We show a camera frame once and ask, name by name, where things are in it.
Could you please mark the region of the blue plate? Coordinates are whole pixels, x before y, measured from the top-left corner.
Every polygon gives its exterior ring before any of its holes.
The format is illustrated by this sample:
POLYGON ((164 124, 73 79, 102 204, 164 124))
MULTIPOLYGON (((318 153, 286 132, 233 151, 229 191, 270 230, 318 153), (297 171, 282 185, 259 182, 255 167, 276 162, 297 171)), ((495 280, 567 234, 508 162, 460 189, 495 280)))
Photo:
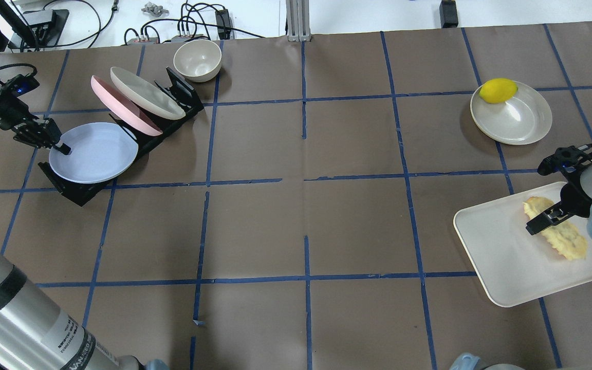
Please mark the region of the blue plate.
POLYGON ((70 153, 56 148, 49 165, 59 177, 75 183, 99 183, 113 179, 129 168, 137 157, 136 136, 110 122, 92 122, 70 129, 61 136, 70 153))

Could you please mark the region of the pink plate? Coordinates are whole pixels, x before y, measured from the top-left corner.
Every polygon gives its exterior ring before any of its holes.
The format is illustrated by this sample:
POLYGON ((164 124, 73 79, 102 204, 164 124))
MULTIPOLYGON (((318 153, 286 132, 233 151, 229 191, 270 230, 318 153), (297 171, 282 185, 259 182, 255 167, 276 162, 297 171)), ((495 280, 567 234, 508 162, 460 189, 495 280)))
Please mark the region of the pink plate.
POLYGON ((132 128, 153 137, 163 133, 136 104, 101 78, 92 75, 90 86, 103 105, 132 128))

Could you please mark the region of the round cream plate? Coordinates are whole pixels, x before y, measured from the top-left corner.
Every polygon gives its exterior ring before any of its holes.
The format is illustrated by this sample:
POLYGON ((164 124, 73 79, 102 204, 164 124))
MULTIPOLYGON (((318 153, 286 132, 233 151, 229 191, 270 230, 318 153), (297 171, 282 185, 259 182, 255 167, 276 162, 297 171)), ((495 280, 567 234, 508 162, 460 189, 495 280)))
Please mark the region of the round cream plate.
POLYGON ((527 145, 542 140, 552 127, 549 103, 533 87, 514 82, 510 99, 489 103, 480 97, 481 85, 471 96, 469 108, 477 128, 489 138, 509 145, 527 145))

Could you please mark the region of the cream plate in rack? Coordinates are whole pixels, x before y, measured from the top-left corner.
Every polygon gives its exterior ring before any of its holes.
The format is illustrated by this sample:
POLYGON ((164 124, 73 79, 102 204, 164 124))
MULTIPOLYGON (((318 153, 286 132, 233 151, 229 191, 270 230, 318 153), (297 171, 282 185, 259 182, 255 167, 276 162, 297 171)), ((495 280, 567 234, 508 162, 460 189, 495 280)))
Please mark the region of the cream plate in rack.
POLYGON ((126 98, 153 115, 169 120, 186 116, 185 110, 174 99, 135 73, 113 66, 110 68, 110 79, 126 98))

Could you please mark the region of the black dish rack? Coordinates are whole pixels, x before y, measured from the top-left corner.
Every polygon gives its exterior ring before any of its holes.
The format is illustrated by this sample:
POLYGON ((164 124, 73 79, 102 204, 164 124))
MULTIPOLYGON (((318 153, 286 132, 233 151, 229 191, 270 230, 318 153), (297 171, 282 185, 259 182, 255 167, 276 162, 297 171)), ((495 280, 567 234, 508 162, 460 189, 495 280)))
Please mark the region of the black dish rack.
MULTIPOLYGON (((195 88, 190 84, 190 82, 188 82, 182 75, 180 75, 171 67, 166 68, 166 73, 171 82, 168 87, 160 86, 157 82, 150 84, 158 87, 164 93, 168 94, 169 97, 174 99, 174 101, 176 101, 178 105, 183 108, 183 110, 185 110, 186 116, 179 120, 163 119, 162 117, 153 115, 152 113, 137 105, 142 112, 144 112, 160 129, 162 129, 163 133, 161 135, 153 137, 142 134, 141 132, 126 124, 117 115, 109 110, 111 117, 110 123, 120 125, 122 128, 128 129, 132 134, 134 134, 134 136, 136 136, 135 140, 138 143, 139 151, 132 164, 139 161, 141 157, 152 152, 156 147, 162 144, 163 141, 169 138, 172 134, 176 133, 188 120, 195 118, 196 115, 204 109, 204 104, 200 100, 199 94, 196 92, 195 88)), ((106 83, 117 89, 112 80, 106 83)), ((51 182, 52 187, 54 187, 54 189, 59 192, 61 196, 72 201, 72 203, 77 204, 78 206, 84 206, 87 204, 99 192, 101 192, 101 190, 104 190, 113 179, 118 177, 117 176, 106 182, 99 183, 75 183, 56 175, 49 165, 49 159, 44 162, 39 162, 38 166, 47 180, 51 182)))

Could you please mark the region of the white rectangular tray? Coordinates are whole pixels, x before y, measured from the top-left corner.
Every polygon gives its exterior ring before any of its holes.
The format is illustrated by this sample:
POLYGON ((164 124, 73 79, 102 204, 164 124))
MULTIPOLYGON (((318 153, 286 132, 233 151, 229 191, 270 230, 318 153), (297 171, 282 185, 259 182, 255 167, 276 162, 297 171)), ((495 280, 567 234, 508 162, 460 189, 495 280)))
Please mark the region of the white rectangular tray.
POLYGON ((540 234, 525 229, 524 202, 533 196, 561 199, 562 182, 461 209, 453 225, 488 298, 512 307, 592 282, 592 239, 587 220, 573 216, 587 239, 586 258, 567 260, 540 234))

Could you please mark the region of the black monitor stand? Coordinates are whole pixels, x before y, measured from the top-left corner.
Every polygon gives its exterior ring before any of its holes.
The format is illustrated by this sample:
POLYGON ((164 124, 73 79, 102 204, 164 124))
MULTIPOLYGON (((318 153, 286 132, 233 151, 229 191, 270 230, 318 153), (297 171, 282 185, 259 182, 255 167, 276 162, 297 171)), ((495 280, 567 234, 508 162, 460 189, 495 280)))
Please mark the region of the black monitor stand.
POLYGON ((45 9, 22 12, 14 1, 0 1, 0 16, 9 24, 19 49, 59 47, 70 12, 45 9))

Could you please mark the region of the yellow lemon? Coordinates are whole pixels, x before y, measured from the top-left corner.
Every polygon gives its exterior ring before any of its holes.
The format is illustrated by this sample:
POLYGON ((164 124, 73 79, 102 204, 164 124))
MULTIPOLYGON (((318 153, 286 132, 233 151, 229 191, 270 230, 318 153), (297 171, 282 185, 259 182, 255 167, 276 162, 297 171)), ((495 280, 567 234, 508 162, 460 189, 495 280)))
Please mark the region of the yellow lemon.
POLYGON ((515 96, 519 87, 508 78, 493 78, 485 82, 479 89, 479 96, 484 102, 498 104, 508 101, 515 96))

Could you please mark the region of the cream bowl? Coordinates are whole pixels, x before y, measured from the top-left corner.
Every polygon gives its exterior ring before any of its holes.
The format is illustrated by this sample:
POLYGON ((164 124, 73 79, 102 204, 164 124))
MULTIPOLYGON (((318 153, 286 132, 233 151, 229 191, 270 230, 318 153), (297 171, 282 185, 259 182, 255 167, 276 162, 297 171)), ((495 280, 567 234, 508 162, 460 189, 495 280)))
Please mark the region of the cream bowl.
POLYGON ((211 40, 184 43, 173 57, 175 70, 187 80, 202 83, 215 78, 223 66, 223 51, 211 40))

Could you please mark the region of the small metal clamp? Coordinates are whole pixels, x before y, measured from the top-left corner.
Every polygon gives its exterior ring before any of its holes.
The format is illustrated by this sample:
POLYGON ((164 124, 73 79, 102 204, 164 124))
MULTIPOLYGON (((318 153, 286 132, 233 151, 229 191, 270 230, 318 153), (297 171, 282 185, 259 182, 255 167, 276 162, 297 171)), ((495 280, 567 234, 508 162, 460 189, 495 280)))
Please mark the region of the small metal clamp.
POLYGON ((166 9, 162 5, 158 5, 153 2, 146 2, 141 8, 141 12, 151 15, 155 18, 161 17, 165 14, 170 14, 169 9, 166 9))

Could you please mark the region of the black power brick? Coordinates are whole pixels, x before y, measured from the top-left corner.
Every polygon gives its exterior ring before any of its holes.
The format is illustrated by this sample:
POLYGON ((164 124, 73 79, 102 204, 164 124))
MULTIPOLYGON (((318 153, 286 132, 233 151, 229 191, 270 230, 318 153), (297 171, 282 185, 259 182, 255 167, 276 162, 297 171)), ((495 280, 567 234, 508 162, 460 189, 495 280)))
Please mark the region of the black power brick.
POLYGON ((233 24, 227 9, 215 11, 216 27, 219 40, 230 40, 232 38, 233 24))

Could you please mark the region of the black power adapter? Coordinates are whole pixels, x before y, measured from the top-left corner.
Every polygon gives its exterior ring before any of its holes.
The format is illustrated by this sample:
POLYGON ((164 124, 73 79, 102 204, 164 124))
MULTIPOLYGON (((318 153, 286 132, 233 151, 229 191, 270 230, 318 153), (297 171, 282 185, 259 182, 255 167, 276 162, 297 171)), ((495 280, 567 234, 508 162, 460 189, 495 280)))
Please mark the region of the black power adapter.
POLYGON ((441 28, 456 28, 459 24, 457 4, 454 0, 441 0, 439 5, 441 28))

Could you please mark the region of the aluminium frame post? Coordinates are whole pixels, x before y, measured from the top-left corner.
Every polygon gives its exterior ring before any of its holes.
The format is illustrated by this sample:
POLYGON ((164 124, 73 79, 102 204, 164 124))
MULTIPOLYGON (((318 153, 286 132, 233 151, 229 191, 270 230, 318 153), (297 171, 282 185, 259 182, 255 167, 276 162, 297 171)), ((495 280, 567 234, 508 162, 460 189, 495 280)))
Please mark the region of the aluminium frame post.
POLYGON ((310 12, 308 0, 286 1, 287 39, 290 42, 310 42, 310 12))

